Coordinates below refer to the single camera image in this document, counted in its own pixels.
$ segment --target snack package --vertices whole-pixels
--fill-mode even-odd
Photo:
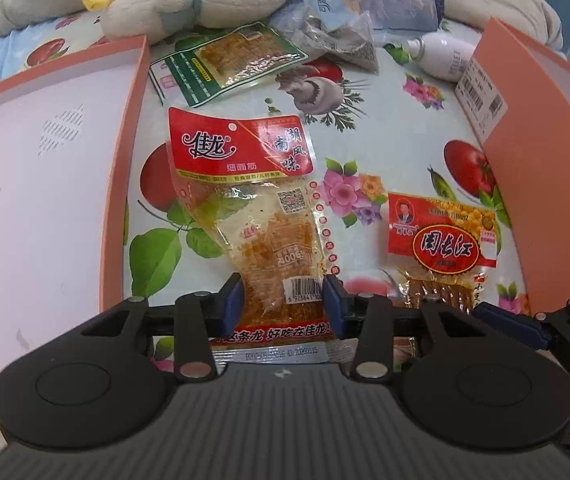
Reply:
[[[179,108],[168,117],[177,195],[243,277],[240,325],[323,320],[320,213],[302,179],[313,170],[313,149],[300,119],[232,120]],[[244,342],[263,340],[265,330]]]
[[[436,294],[469,313],[496,266],[500,228],[493,211],[441,198],[389,194],[390,254],[406,306]]]
[[[273,28],[254,22],[158,59],[150,65],[149,74],[161,102],[199,107],[306,59],[307,54]]]

